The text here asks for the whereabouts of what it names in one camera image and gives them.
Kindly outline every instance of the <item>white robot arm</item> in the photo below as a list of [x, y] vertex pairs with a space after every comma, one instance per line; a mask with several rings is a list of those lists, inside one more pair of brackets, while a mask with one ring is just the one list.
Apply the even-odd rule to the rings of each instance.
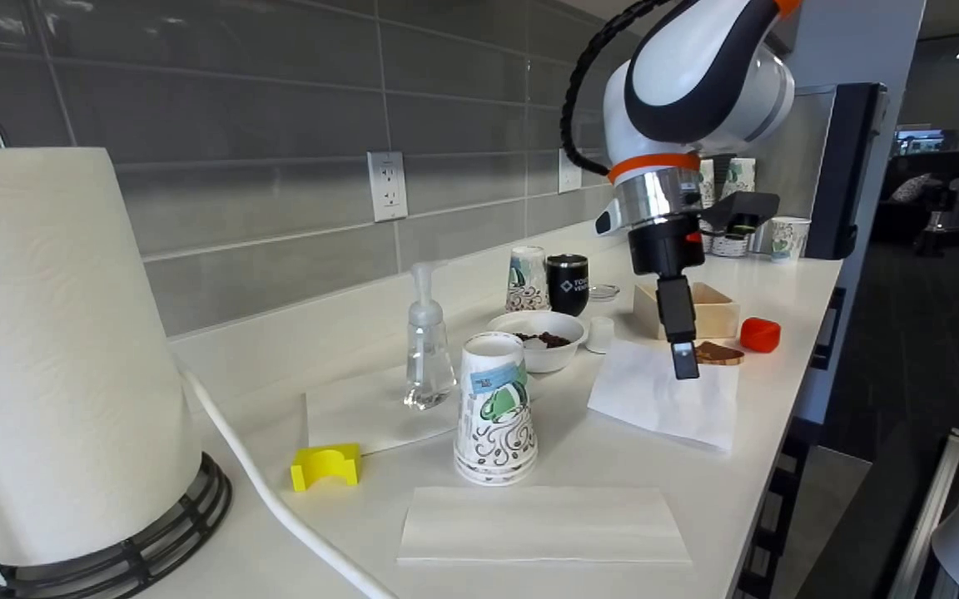
[[[652, 9], [638, 0], [587, 47], [572, 83], [610, 33]], [[660, 320], [672, 347], [679, 379], [695, 379], [691, 300], [681, 275], [700, 265], [700, 157], [739, 153], [774, 128], [793, 107], [793, 72], [763, 47], [797, 0], [679, 0], [606, 83], [606, 150], [614, 166], [587, 158], [572, 145], [561, 108], [561, 145], [584, 166], [616, 183], [616, 201], [599, 230], [626, 230], [636, 272], [660, 279]]]

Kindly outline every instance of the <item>black cord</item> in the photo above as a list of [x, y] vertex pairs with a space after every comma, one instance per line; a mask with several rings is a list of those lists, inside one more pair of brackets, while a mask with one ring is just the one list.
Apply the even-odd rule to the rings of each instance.
[[669, 3], [669, 0], [636, 0], [631, 5], [619, 9], [597, 36], [590, 36], [587, 49], [578, 53], [578, 60], [572, 65], [566, 104], [560, 107], [560, 145], [566, 150], [566, 157], [578, 168], [590, 168], [590, 174], [599, 174], [599, 176], [610, 174], [606, 162], [597, 162], [597, 158], [584, 157], [577, 141], [572, 141], [572, 117], [577, 117], [577, 98], [578, 98], [578, 85], [587, 79], [587, 70], [610, 47], [614, 36], [619, 36], [626, 28], [631, 28], [638, 16], [645, 16], [660, 3]]

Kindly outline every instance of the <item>floor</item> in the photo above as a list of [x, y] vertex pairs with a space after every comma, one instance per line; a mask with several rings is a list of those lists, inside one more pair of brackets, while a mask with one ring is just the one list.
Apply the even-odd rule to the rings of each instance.
[[774, 593], [878, 597], [951, 425], [959, 425], [959, 243], [945, 243], [942, 256], [873, 246], [821, 429], [827, 451], [873, 465], [854, 480], [840, 477], [847, 460], [834, 465], [810, 460]]

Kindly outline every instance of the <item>cardboard box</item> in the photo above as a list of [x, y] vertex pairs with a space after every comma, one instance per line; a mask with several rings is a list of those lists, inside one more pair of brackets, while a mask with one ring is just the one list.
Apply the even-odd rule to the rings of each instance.
[[[739, 305], [707, 284], [691, 284], [691, 313], [695, 337], [713, 344], [731, 344], [739, 337]], [[655, 323], [655, 287], [652, 279], [636, 284], [636, 320], [645, 334], [661, 338], [661, 327]]]

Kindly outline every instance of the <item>bowl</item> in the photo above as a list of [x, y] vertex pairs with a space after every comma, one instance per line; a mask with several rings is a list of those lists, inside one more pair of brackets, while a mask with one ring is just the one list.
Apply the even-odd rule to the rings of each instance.
[[548, 310], [504, 313], [488, 320], [488, 329], [504, 329], [523, 338], [523, 365], [534, 375], [561, 368], [590, 337], [584, 320]]

